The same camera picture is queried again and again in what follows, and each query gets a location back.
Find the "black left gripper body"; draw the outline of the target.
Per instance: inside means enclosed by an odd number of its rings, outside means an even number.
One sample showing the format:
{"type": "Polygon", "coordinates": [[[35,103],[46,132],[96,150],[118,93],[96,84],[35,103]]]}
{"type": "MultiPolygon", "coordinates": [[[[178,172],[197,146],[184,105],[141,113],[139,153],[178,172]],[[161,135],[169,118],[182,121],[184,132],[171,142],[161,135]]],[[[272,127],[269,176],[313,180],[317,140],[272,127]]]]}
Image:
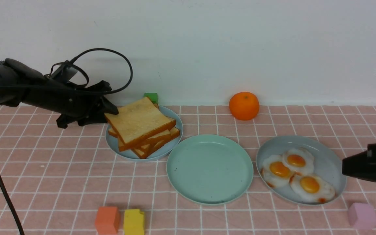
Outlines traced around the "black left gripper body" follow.
{"type": "Polygon", "coordinates": [[[79,126],[107,122],[105,113],[101,111],[101,98],[105,96],[89,92],[111,91],[108,82],[101,81],[79,90],[50,80],[45,88],[26,89],[22,103],[60,113],[56,120],[59,128],[66,129],[72,122],[77,122],[79,126]]]}

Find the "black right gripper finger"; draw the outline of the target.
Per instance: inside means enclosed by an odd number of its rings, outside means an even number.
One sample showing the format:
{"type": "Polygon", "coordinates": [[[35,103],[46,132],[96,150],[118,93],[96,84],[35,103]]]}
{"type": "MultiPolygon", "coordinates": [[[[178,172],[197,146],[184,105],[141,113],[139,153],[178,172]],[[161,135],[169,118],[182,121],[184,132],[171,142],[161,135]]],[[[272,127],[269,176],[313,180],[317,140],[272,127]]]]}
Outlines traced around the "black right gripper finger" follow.
{"type": "Polygon", "coordinates": [[[375,181],[367,163],[367,155],[367,153],[358,153],[344,158],[342,160],[342,174],[359,180],[375,181]]]}

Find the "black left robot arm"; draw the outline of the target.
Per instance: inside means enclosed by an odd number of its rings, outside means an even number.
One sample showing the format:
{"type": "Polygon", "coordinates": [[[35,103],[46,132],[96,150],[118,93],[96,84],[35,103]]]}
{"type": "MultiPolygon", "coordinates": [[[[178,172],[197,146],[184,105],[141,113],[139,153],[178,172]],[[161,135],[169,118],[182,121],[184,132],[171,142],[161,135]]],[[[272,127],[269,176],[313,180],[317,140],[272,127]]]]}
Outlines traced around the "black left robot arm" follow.
{"type": "Polygon", "coordinates": [[[106,113],[119,113],[117,106],[102,94],[111,91],[108,82],[75,84],[70,79],[82,69],[69,61],[58,65],[54,73],[43,75],[14,59],[1,61],[0,105],[17,107],[25,103],[59,113],[56,123],[62,129],[72,122],[79,126],[103,124],[107,122],[106,113]]]}

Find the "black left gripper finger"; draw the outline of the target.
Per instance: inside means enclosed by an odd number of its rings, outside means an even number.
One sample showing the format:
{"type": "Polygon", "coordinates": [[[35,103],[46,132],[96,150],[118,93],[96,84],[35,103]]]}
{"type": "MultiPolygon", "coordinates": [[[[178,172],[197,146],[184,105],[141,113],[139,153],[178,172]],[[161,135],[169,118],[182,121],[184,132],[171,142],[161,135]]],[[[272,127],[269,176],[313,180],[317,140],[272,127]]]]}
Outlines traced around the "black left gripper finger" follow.
{"type": "Polygon", "coordinates": [[[101,98],[101,111],[113,115],[119,114],[118,107],[111,103],[107,98],[101,98]]]}

